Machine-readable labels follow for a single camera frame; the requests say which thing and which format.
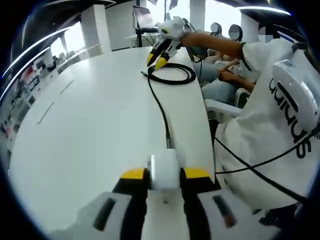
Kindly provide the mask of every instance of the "ceiling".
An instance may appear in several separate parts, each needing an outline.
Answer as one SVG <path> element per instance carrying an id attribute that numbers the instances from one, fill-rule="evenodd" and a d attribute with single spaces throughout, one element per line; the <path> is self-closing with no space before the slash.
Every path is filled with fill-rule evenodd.
<path id="1" fill-rule="evenodd" d="M 95 3 L 110 5 L 107 0 L 48 0 L 43 5 L 38 5 L 26 19 L 25 24 L 20 26 L 18 33 L 15 36 L 15 41 L 11 45 L 11 51 L 9 52 L 2 71 L 9 65 L 17 56 L 19 56 L 25 49 L 31 46 L 36 41 L 43 37 L 53 33 L 57 30 L 72 26 L 80 20 L 80 13 Z M 128 0 L 115 0 L 116 4 L 127 2 Z M 226 3 L 233 7 L 243 6 L 268 6 L 267 0 L 220 0 L 220 2 Z M 271 11 L 261 10 L 241 10 L 242 13 L 255 19 L 256 21 L 264 24 L 275 24 L 283 26 L 279 28 L 283 33 L 287 34 L 291 31 L 300 33 L 293 18 L 289 15 L 280 13 L 274 13 Z M 59 35 L 55 35 L 37 47 L 33 48 L 28 54 L 26 54 L 17 64 L 14 65 L 13 72 L 20 69 L 26 61 L 32 58 L 35 54 L 39 53 L 44 48 L 53 43 Z"/>

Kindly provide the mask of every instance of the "window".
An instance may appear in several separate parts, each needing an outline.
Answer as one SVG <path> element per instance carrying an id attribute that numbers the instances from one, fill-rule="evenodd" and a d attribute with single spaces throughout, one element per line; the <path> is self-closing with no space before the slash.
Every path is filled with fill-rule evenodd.
<path id="1" fill-rule="evenodd" d="M 185 18 L 190 21 L 190 0 L 179 0 L 177 6 L 169 10 L 171 0 L 166 1 L 166 12 L 170 14 L 171 19 L 174 16 Z M 165 19 L 165 0 L 158 0 L 156 5 L 153 5 L 148 0 L 146 7 L 150 10 L 153 21 L 155 23 L 163 23 Z"/>
<path id="2" fill-rule="evenodd" d="M 80 22 L 77 22 L 64 33 L 64 39 L 68 52 L 76 52 L 85 46 L 85 39 Z"/>
<path id="3" fill-rule="evenodd" d="M 59 55 L 61 53 L 65 53 L 64 46 L 62 45 L 61 38 L 57 38 L 52 44 L 51 44 L 51 53 L 52 56 L 56 56 L 59 58 Z"/>
<path id="4" fill-rule="evenodd" d="M 222 35 L 229 38 L 232 24 L 241 26 L 241 12 L 233 6 L 215 0 L 205 0 L 204 30 L 211 32 L 211 24 L 218 23 L 222 27 Z"/>

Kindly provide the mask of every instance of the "white table surface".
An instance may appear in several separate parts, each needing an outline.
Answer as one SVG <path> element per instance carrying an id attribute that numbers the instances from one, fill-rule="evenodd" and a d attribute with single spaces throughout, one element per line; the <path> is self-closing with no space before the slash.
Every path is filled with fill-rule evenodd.
<path id="1" fill-rule="evenodd" d="M 166 148 L 161 111 L 140 73 L 147 70 L 150 50 L 130 48 L 70 66 L 27 113 L 13 147 L 9 177 L 22 205 L 46 232 L 73 224 L 77 211 L 112 191 L 124 171 L 146 167 L 150 154 Z M 192 67 L 184 48 L 170 61 Z M 161 69 L 157 75 L 185 78 L 177 69 Z M 213 176 L 209 123 L 198 81 L 151 84 L 166 112 L 181 165 L 204 168 Z M 150 192 L 144 239 L 151 239 L 149 234 L 188 238 L 181 195 L 173 199 L 163 205 L 159 195 Z"/>

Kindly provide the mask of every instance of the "ceiling light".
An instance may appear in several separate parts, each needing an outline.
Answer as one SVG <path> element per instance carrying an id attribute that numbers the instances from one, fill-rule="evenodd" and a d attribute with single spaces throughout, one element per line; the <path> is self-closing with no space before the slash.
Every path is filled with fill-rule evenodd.
<path id="1" fill-rule="evenodd" d="M 273 7 L 268 7 L 268 6 L 238 6 L 236 7 L 236 9 L 239 10 L 265 10 L 265 11 L 270 11 L 270 12 L 275 12 L 275 13 L 280 13 L 280 14 L 286 14 L 286 15 L 290 15 L 291 14 L 287 11 L 281 10 L 281 9 L 277 9 L 277 8 L 273 8 Z"/>
<path id="2" fill-rule="evenodd" d="M 62 33 L 68 29 L 70 29 L 71 27 L 66 27 L 66 28 L 63 28 L 63 29 L 60 29 L 58 31 L 55 31 L 51 34 L 49 34 L 48 36 L 45 36 L 43 37 L 42 39 L 36 41 L 34 44 L 32 44 L 30 47 L 28 47 L 23 53 L 21 53 L 11 64 L 10 66 L 4 71 L 2 77 L 4 77 L 4 75 L 9 71 L 9 69 L 15 65 L 27 52 L 29 52 L 31 49 L 33 49 L 35 46 L 37 46 L 38 44 L 42 43 L 43 41 L 47 40 L 48 38 L 51 38 L 52 36 L 56 35 L 56 34 L 59 34 L 59 33 Z"/>
<path id="3" fill-rule="evenodd" d="M 26 69 L 34 60 L 36 60 L 40 55 L 42 55 L 44 52 L 49 50 L 50 47 L 48 46 L 41 52 L 39 52 L 37 55 L 35 55 L 33 58 L 31 58 L 17 73 L 14 75 L 14 77 L 10 80 L 9 84 L 5 87 L 1 97 L 0 97 L 0 103 L 2 102 L 2 99 L 6 96 L 7 92 L 9 91 L 10 87 L 15 83 L 17 77 L 23 72 L 23 70 Z"/>

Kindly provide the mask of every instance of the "white device on chest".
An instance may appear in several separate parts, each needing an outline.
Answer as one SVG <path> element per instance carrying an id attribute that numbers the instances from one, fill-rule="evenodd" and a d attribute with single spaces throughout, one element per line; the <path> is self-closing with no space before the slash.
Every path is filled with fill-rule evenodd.
<path id="1" fill-rule="evenodd" d="M 298 71 L 291 59 L 297 49 L 292 46 L 273 66 L 272 75 L 276 88 L 283 93 L 295 111 L 295 117 L 303 130 L 310 132 L 316 128 L 320 116 L 320 78 L 308 71 Z"/>

